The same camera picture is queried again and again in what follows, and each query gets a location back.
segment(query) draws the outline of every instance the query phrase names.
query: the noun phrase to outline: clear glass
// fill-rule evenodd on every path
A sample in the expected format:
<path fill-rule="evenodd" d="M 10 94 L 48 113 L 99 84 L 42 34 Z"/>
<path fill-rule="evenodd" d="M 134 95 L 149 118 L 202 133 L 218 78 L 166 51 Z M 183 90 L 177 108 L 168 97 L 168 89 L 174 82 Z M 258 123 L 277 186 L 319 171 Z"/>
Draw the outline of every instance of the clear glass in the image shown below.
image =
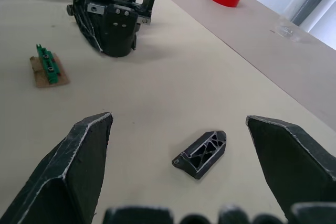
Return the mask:
<path fill-rule="evenodd" d="M 308 32 L 335 0 L 291 0 L 275 24 L 275 31 L 295 42 L 309 42 Z"/>

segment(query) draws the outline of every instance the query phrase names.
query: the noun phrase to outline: black 3d-printed part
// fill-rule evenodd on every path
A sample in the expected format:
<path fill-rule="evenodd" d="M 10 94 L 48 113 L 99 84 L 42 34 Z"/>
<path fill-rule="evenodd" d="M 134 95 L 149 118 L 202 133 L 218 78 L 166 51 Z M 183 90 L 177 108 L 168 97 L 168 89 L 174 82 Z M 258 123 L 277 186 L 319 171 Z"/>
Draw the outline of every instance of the black 3d-printed part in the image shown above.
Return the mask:
<path fill-rule="evenodd" d="M 335 224 L 336 202 L 294 204 L 288 224 Z"/>
<path fill-rule="evenodd" d="M 206 132 L 173 159 L 172 164 L 198 180 L 224 154 L 225 147 L 224 131 Z"/>
<path fill-rule="evenodd" d="M 261 116 L 248 116 L 246 124 L 266 182 L 287 218 L 297 202 L 336 201 L 336 158 L 301 127 Z"/>
<path fill-rule="evenodd" d="M 202 215 L 188 215 L 184 217 L 180 224 L 211 224 L 210 221 Z"/>
<path fill-rule="evenodd" d="M 111 113 L 76 123 L 38 164 L 1 224 L 90 224 L 104 179 Z"/>
<path fill-rule="evenodd" d="M 282 221 L 272 215 L 258 215 L 252 224 L 282 224 Z"/>
<path fill-rule="evenodd" d="M 168 209 L 149 207 L 111 208 L 105 213 L 103 224 L 174 224 Z"/>
<path fill-rule="evenodd" d="M 247 214 L 236 206 L 220 210 L 218 224 L 250 224 Z"/>

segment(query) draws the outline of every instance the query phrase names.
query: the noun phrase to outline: robotic arm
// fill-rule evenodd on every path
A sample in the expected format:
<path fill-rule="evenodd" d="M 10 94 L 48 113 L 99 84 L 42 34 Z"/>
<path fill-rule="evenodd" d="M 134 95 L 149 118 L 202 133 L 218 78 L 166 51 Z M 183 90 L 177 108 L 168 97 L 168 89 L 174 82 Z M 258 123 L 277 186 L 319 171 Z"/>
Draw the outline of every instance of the robotic arm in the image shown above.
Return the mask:
<path fill-rule="evenodd" d="M 112 122 L 112 114 L 103 113 L 76 123 L 38 164 L 0 224 L 92 223 L 104 179 Z M 261 116 L 248 116 L 246 124 L 266 182 L 287 224 L 335 224 L 336 158 L 295 124 Z M 106 211 L 103 221 L 140 223 L 175 222 L 168 209 L 158 207 L 116 207 Z M 219 212 L 217 223 L 284 224 L 267 214 L 250 221 L 243 210 L 233 206 Z M 188 215 L 180 224 L 210 222 L 201 215 Z"/>
<path fill-rule="evenodd" d="M 67 12 L 74 16 L 87 41 L 112 57 L 123 57 L 135 50 L 136 32 L 149 25 L 155 0 L 73 0 Z"/>

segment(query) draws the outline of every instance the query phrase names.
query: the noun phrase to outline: green connector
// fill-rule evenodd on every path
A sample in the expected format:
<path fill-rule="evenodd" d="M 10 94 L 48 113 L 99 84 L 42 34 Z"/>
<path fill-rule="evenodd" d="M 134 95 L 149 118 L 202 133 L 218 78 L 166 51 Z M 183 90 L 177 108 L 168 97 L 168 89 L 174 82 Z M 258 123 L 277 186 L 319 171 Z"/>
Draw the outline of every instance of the green connector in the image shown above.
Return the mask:
<path fill-rule="evenodd" d="M 55 62 L 53 54 L 47 48 L 41 45 L 36 45 L 38 58 L 41 61 L 43 69 L 48 77 L 50 84 L 58 82 L 58 75 L 60 74 L 59 68 Z"/>

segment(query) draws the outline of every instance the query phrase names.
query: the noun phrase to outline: wooden table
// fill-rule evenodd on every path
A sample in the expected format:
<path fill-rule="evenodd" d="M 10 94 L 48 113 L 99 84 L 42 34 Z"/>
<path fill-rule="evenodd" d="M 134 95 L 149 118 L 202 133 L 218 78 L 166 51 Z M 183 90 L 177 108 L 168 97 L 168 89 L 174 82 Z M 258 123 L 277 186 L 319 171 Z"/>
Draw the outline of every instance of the wooden table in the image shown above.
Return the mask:
<path fill-rule="evenodd" d="M 66 14 L 68 0 L 0 0 L 0 215 L 39 161 L 86 116 L 111 111 L 97 215 L 108 207 L 165 206 L 176 220 L 199 212 L 214 223 L 224 204 L 252 217 L 284 218 L 264 179 L 247 115 L 302 126 L 336 154 L 336 134 L 171 0 L 156 0 L 152 24 L 124 58 L 102 57 Z M 71 83 L 38 89 L 29 57 L 55 52 Z M 205 131 L 224 130 L 227 149 L 195 181 L 171 160 Z"/>

